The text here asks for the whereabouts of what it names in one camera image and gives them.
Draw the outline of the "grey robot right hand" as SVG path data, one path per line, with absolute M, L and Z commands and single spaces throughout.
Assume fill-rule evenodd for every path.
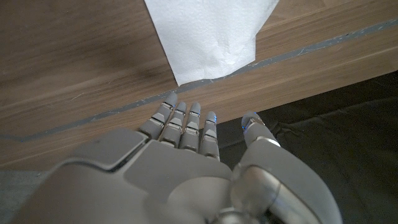
M 61 162 L 14 223 L 341 223 L 326 183 L 255 112 L 246 151 L 220 161 L 214 112 L 170 94 L 138 130 L 117 129 Z

